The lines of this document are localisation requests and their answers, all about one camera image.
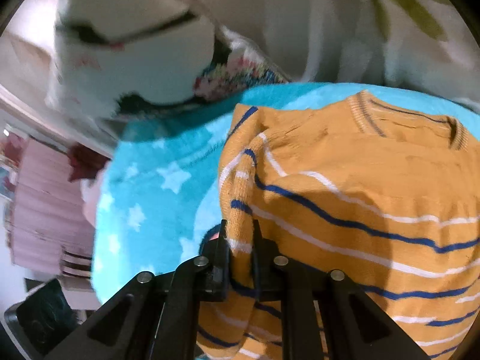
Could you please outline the white leaf print pillow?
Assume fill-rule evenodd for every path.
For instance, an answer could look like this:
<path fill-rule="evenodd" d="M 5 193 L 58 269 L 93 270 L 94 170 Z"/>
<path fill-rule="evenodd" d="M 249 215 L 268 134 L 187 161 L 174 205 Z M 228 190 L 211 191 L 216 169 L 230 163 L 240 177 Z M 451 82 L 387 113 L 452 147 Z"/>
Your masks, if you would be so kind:
<path fill-rule="evenodd" d="M 479 108 L 479 42 L 450 0 L 192 0 L 294 80 L 415 89 Z"/>

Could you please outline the teal star fleece blanket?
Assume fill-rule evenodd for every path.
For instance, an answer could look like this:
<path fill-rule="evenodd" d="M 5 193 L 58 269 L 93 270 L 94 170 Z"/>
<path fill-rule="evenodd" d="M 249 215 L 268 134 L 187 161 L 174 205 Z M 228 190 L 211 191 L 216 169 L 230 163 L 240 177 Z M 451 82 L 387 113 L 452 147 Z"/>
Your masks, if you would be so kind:
<path fill-rule="evenodd" d="M 454 102 L 362 84 L 283 84 L 249 89 L 188 115 L 134 122 L 103 176 L 92 286 L 107 302 L 139 272 L 175 271 L 199 256 L 225 222 L 219 168 L 237 105 L 320 110 L 360 92 L 395 107 L 458 119 L 479 143 L 479 116 Z"/>

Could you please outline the pink curtain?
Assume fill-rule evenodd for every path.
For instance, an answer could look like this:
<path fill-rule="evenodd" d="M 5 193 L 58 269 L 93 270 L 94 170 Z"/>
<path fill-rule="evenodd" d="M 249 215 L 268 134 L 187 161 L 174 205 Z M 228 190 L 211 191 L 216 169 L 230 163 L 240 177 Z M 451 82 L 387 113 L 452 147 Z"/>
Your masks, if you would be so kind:
<path fill-rule="evenodd" d="M 19 164 L 9 246 L 17 266 L 89 279 L 95 228 L 83 214 L 78 182 L 68 181 L 66 154 L 30 139 Z"/>

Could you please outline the floral print pillow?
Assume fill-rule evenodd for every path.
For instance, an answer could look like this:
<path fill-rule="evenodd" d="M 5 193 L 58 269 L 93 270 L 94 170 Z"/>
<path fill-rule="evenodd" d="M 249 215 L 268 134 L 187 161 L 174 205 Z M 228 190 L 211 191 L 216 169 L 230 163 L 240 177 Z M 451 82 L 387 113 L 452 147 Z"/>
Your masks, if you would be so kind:
<path fill-rule="evenodd" d="M 46 102 L 92 121 L 158 116 L 286 77 L 182 0 L 58 0 Z"/>

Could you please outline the mustard striped knit sweater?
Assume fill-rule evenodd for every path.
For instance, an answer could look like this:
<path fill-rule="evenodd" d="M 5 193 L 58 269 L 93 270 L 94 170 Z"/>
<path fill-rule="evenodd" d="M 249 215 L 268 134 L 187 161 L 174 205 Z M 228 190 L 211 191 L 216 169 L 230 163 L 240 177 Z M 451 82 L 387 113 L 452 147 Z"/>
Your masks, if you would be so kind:
<path fill-rule="evenodd" d="M 458 119 L 363 91 L 320 110 L 239 104 L 220 156 L 232 283 L 199 312 L 212 359 L 279 359 L 280 306 L 253 295 L 253 231 L 344 271 L 432 359 L 479 314 L 479 141 Z"/>

